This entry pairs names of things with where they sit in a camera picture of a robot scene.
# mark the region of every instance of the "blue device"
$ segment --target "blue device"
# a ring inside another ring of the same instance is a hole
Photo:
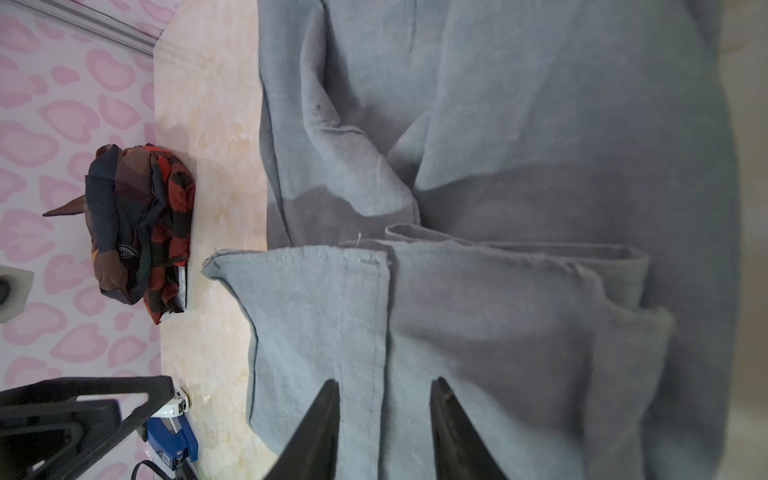
[[[171,470],[176,470],[188,458],[197,461],[197,439],[187,417],[172,419],[151,417],[146,422],[147,441]]]

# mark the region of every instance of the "beige table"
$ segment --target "beige table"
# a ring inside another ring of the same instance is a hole
[[[721,480],[768,472],[767,17],[766,0],[727,0],[721,69],[742,162],[744,285]],[[215,249],[266,247],[257,24],[255,0],[184,0],[155,48],[157,142],[197,179],[190,312],[162,324],[162,369],[190,394],[198,468],[222,480],[260,478],[275,458],[245,420],[250,328],[200,275]]]

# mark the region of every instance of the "gray fabric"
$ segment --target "gray fabric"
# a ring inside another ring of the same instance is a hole
[[[388,238],[399,241],[206,262],[258,333],[248,415],[269,447],[284,448],[323,380],[336,378],[337,478],[434,478],[429,384],[444,376],[509,478],[643,478],[640,421],[672,326],[667,312],[629,300],[645,255],[490,248],[413,226]]]
[[[270,249],[411,223],[646,252],[641,305],[677,320],[646,476],[711,478],[739,243],[716,5],[260,0]]]

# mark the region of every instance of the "blue plastic part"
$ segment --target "blue plastic part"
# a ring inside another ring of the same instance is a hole
[[[192,433],[187,417],[183,414],[176,417],[181,429],[178,433],[171,431],[163,419],[154,417],[147,420],[147,441],[171,470],[179,468],[186,457],[191,462],[197,461],[197,439]]]

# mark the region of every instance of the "wallpaper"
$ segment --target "wallpaper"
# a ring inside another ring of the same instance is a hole
[[[181,0],[72,0],[138,28],[155,38],[160,37]]]
[[[35,272],[26,310],[0,326],[0,389],[160,373],[160,332],[143,304],[99,293],[83,216],[41,216],[84,193],[98,147],[146,142],[151,59],[0,3],[0,263]],[[118,400],[124,417],[143,401]],[[147,457],[133,434],[82,478],[127,480]]]

